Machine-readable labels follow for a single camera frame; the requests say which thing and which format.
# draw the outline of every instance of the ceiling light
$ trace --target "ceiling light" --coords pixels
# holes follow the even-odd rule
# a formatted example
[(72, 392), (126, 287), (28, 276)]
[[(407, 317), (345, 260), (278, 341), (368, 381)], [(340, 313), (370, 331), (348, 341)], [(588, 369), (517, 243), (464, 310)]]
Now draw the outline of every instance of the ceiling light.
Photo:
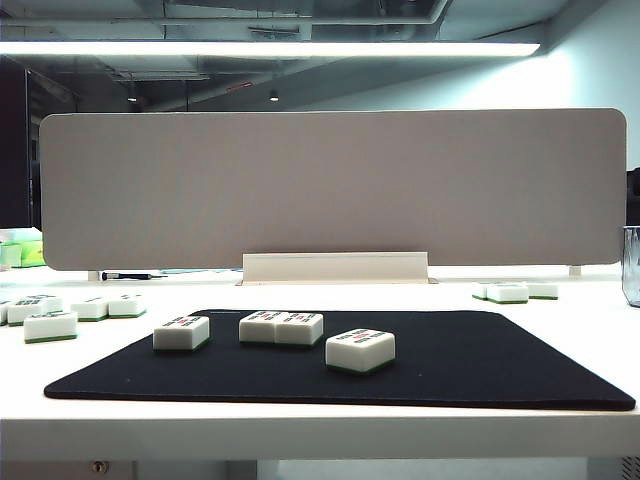
[(539, 43), (315, 43), (175, 41), (0, 41), (6, 55), (194, 55), (242, 58), (300, 57), (525, 57)]

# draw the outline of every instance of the screw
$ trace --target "screw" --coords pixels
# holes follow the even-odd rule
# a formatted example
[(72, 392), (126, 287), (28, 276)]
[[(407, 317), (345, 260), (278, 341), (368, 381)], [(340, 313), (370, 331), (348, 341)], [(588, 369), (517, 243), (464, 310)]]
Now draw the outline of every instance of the screw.
[(98, 475), (106, 475), (109, 471), (109, 462), (97, 461), (91, 464), (91, 471)]

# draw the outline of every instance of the glass cup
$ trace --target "glass cup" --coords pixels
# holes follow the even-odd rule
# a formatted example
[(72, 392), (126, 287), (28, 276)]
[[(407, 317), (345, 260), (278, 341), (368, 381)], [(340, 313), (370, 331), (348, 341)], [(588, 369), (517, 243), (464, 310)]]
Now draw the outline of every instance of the glass cup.
[(623, 227), (622, 290), (632, 307), (640, 307), (640, 226)]

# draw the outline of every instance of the white wall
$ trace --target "white wall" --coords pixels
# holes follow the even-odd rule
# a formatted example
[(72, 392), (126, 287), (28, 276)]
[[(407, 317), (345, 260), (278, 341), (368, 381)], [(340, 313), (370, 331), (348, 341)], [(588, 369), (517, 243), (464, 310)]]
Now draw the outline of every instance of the white wall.
[(639, 29), (640, 0), (610, 0), (547, 55), (451, 71), (299, 110), (614, 107), (627, 117), (627, 164), (634, 168), (640, 166)]

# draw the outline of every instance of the exposed ceiling pipe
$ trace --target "exposed ceiling pipe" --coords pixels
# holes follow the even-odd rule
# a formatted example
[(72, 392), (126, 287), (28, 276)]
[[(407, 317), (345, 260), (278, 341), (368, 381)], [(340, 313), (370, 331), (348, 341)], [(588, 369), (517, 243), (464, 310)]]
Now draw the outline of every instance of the exposed ceiling pipe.
[(0, 25), (5, 27), (44, 27), (66, 28), (79, 26), (113, 26), (113, 25), (158, 25), (158, 26), (193, 26), (215, 25), (219, 23), (252, 26), (265, 24), (271, 26), (294, 25), (433, 25), (438, 21), (448, 0), (439, 0), (432, 12), (426, 17), (211, 17), (211, 18), (110, 18), (110, 19), (74, 19), (74, 18), (4, 18)]

